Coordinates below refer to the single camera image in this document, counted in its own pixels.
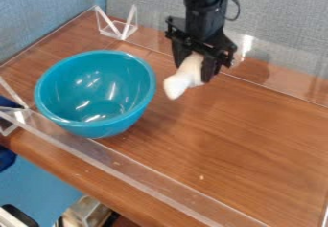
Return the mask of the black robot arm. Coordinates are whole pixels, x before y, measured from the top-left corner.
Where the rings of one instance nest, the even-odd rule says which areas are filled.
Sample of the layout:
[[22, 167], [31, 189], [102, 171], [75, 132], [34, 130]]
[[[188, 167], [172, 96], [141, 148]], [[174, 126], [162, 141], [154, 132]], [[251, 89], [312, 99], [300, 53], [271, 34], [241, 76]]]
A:
[[227, 21], [236, 21], [241, 6], [239, 0], [184, 0], [187, 17], [169, 16], [165, 19], [165, 37], [172, 42], [176, 67], [197, 52], [201, 61], [201, 80], [208, 83], [229, 68], [237, 52], [237, 45], [224, 34]]

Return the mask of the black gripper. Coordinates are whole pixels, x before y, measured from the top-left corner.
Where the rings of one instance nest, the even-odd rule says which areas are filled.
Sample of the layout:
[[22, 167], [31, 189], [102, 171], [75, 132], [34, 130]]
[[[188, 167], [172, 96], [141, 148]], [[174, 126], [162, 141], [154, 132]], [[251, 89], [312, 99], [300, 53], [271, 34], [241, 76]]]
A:
[[203, 38], [188, 32], [184, 18], [169, 16], [165, 23], [165, 37], [172, 42], [176, 67], [181, 66], [193, 52], [209, 55], [205, 57], [201, 67], [201, 80], [208, 83], [220, 73], [223, 66], [229, 68], [233, 65], [237, 45], [224, 34], [224, 28], [219, 28], [211, 36]]

